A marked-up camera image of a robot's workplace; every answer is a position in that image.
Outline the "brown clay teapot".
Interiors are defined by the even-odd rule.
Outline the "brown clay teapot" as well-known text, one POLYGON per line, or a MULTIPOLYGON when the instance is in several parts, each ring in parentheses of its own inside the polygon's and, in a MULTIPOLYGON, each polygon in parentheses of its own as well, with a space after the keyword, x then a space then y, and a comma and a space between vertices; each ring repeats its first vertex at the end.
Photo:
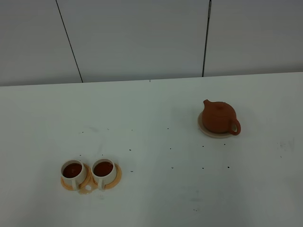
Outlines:
POLYGON ((202 124, 210 132, 216 134, 229 133, 239 135, 241 125, 234 108, 225 102, 203 101, 202 124))

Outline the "beige round teapot coaster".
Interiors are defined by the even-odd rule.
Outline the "beige round teapot coaster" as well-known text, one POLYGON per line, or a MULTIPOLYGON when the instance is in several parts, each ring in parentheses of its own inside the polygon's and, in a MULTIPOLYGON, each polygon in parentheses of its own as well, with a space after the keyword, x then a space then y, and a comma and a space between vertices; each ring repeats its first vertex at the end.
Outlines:
POLYGON ((209 136, 211 138, 216 138, 216 139, 223 139, 223 138, 228 138, 232 137, 233 135, 230 133, 213 133, 210 132, 202 123, 202 112, 199 114, 197 118, 197 125, 199 130, 204 133, 206 136, 209 136))

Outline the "right white teacup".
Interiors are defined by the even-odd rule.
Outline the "right white teacup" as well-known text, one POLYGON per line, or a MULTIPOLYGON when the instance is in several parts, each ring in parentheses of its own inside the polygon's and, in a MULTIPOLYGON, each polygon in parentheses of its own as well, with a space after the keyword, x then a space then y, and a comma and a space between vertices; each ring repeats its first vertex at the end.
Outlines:
POLYGON ((114 162, 108 158, 97 160, 92 165, 91 172, 99 190, 104 190, 105 186, 112 183, 117 176, 116 166, 114 162))

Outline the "white teacup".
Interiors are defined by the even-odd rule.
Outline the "white teacup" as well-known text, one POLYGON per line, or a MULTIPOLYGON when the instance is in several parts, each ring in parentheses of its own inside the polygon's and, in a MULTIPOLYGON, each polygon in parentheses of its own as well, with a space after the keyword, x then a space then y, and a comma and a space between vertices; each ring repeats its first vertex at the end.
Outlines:
POLYGON ((116 166, 114 162, 108 158, 97 160, 92 165, 91 172, 99 190, 104 190, 105 186, 112 183, 117 176, 116 166))
POLYGON ((61 167, 63 182, 71 186, 74 191, 80 189, 80 184, 84 182, 87 171, 84 164, 77 159, 66 161, 61 167))

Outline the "right orange saucer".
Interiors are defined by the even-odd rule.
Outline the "right orange saucer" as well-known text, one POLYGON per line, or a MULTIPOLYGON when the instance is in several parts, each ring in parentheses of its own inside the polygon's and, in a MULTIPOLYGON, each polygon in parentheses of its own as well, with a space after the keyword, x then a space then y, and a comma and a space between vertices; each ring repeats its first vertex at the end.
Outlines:
POLYGON ((91 181, 92 184, 99 190, 109 190, 117 186, 122 178, 122 170, 121 167, 116 164, 112 163, 112 171, 107 174, 106 176, 97 176, 91 171, 92 177, 91 181))

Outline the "orange saucer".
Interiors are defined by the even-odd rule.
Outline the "orange saucer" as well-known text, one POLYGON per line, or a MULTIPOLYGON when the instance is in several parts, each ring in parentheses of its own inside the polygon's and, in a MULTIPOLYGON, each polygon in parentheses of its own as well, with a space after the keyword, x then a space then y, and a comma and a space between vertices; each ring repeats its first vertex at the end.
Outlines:
MULTIPOLYGON (((79 188, 78 190, 82 190, 86 187, 86 185, 89 183, 90 179, 91 179, 91 170, 90 170, 90 167, 87 165, 87 164, 84 164, 85 166, 85 169, 86 169, 86 178, 85 180, 79 184, 79 188)), ((68 191, 74 191, 74 189, 72 188, 72 186, 70 185, 67 185, 64 180, 63 180, 63 177, 61 177, 61 185, 64 189, 68 190, 68 191)))
POLYGON ((109 190, 117 186, 122 178, 122 170, 121 167, 116 164, 112 163, 112 171, 107 174, 106 176, 97 176, 91 171, 92 177, 91 181, 92 184, 99 190, 109 190))

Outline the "left orange saucer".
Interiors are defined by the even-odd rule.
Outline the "left orange saucer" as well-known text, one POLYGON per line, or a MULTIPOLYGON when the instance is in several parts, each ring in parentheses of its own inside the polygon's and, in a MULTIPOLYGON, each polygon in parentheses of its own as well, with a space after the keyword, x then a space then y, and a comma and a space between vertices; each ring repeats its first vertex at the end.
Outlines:
MULTIPOLYGON (((85 166, 85 169, 86 169, 86 178, 85 180, 79 184, 79 188, 78 190, 82 190, 86 187, 86 185, 89 183, 90 179, 91 179, 91 170, 90 170, 90 167, 87 165, 87 164, 84 164, 85 166)), ((63 180, 63 177, 61 177, 61 185, 64 189, 68 190, 68 191, 74 191, 74 189, 72 188, 72 186, 70 185, 67 185, 64 180, 63 180)))

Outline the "left white teacup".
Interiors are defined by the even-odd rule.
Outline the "left white teacup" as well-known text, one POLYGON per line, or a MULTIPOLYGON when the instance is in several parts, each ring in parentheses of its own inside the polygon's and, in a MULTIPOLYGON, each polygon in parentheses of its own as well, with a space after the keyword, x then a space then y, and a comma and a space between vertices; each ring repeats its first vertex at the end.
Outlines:
POLYGON ((63 182, 71 186, 74 191, 80 189, 80 184, 84 182, 87 171, 84 164, 77 159, 66 161, 61 167, 63 182))

